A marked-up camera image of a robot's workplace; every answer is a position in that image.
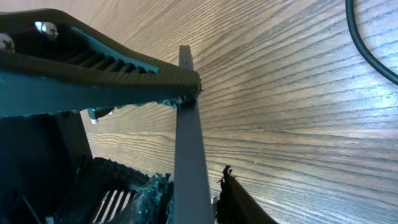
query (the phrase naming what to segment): plastic vent slot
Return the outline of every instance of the plastic vent slot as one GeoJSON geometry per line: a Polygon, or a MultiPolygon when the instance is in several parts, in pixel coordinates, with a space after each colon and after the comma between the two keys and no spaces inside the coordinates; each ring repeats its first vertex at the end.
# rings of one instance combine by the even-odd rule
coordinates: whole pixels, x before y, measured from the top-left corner
{"type": "Polygon", "coordinates": [[[60,49],[44,55],[43,58],[104,72],[155,74],[152,70],[147,71],[132,63],[126,63],[114,57],[107,57],[103,53],[93,50],[60,49]]]}
{"type": "Polygon", "coordinates": [[[111,190],[106,193],[92,223],[106,223],[118,215],[131,201],[134,190],[111,190]]]}

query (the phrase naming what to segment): wooden table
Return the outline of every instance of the wooden table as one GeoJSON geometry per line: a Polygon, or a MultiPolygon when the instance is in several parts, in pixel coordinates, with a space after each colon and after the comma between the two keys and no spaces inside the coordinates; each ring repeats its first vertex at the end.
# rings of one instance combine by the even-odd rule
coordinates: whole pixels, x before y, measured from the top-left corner
{"type": "MultiPolygon", "coordinates": [[[[398,72],[398,1],[356,1],[365,43],[398,72]]],[[[45,0],[114,40],[178,64],[190,45],[211,191],[224,166],[280,223],[398,223],[398,86],[356,50],[345,2],[45,0]]],[[[176,111],[127,106],[91,124],[95,156],[174,169],[176,111]]]]}

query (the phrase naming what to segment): black cable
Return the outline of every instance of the black cable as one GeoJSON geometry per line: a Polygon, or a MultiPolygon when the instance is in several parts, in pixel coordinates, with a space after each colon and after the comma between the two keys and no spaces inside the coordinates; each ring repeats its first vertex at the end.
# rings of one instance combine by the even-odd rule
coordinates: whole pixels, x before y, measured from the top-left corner
{"type": "Polygon", "coordinates": [[[346,13],[349,33],[351,34],[353,42],[360,54],[374,69],[376,69],[376,71],[378,71],[388,80],[398,85],[398,75],[389,70],[376,57],[374,57],[373,54],[368,50],[368,48],[366,48],[365,43],[362,41],[362,38],[358,31],[358,27],[355,22],[354,0],[346,0],[346,13]]]}

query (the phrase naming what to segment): metal screw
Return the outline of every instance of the metal screw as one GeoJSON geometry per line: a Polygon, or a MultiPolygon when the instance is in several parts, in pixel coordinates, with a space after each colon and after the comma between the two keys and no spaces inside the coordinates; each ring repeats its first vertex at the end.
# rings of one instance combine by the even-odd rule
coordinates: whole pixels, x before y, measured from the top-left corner
{"type": "Polygon", "coordinates": [[[15,44],[10,36],[0,33],[0,50],[15,52],[15,44]]]}
{"type": "Polygon", "coordinates": [[[35,22],[36,29],[51,41],[58,39],[57,27],[51,22],[35,22]]]}
{"type": "Polygon", "coordinates": [[[214,205],[215,203],[217,203],[218,197],[217,196],[213,196],[210,201],[211,201],[211,204],[214,205]]]}

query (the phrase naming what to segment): metal rod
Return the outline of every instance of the metal rod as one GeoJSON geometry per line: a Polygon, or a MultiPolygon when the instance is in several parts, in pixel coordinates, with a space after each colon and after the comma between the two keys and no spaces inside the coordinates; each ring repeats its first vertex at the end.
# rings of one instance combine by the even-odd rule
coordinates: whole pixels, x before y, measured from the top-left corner
{"type": "Polygon", "coordinates": [[[32,213],[32,215],[35,217],[36,221],[38,224],[42,224],[42,222],[39,220],[38,216],[36,215],[35,211],[33,210],[32,206],[30,206],[30,203],[27,201],[25,195],[22,196],[22,199],[24,200],[27,208],[29,208],[30,212],[32,213]]]}

